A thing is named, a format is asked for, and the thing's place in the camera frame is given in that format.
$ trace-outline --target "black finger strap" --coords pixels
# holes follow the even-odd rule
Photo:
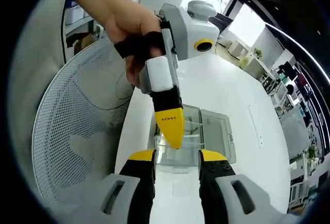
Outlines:
[[[114,48],[122,58],[134,55],[138,60],[150,59],[150,49],[152,47],[160,49],[162,54],[166,53],[161,32],[152,31],[144,36],[130,35],[125,40],[114,45]]]

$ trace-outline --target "yellow ring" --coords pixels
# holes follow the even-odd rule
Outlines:
[[[198,42],[195,43],[195,45],[194,45],[195,50],[198,50],[197,49],[198,45],[200,45],[200,44],[202,44],[204,42],[209,42],[213,46],[213,41],[212,40],[210,40],[210,39],[201,39],[201,40],[199,40]]]

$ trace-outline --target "ceiling light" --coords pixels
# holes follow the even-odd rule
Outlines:
[[[330,84],[330,78],[329,76],[326,74],[326,72],[324,71],[324,69],[321,67],[321,65],[319,64],[319,62],[317,60],[315,60],[315,58],[311,55],[310,52],[307,51],[307,49],[305,49],[304,47],[302,47],[296,40],[294,40],[292,37],[290,37],[288,34],[286,34],[284,31],[276,28],[275,26],[266,23],[265,24],[271,28],[273,28],[274,30],[280,32],[282,35],[286,36],[287,38],[289,38],[292,42],[294,42],[298,47],[300,47],[308,56],[309,58],[312,59],[312,61],[315,63],[315,65],[320,69],[321,73],[324,75],[326,81],[328,82],[328,84]]]

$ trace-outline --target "hand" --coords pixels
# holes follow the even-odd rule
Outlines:
[[[125,40],[129,34],[145,35],[151,31],[160,31],[159,19],[148,9],[135,2],[116,10],[110,15],[105,24],[108,36],[113,43]],[[161,51],[153,48],[152,57],[161,56]],[[126,60],[126,77],[135,86],[140,86],[139,72],[144,64],[128,56]]]

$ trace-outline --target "shelf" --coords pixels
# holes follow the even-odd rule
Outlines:
[[[87,24],[88,22],[92,21],[93,18],[91,16],[85,17],[83,19],[78,20],[77,22],[74,22],[73,24],[68,24],[65,26],[65,34],[72,32],[76,28],[81,27],[84,24]]]

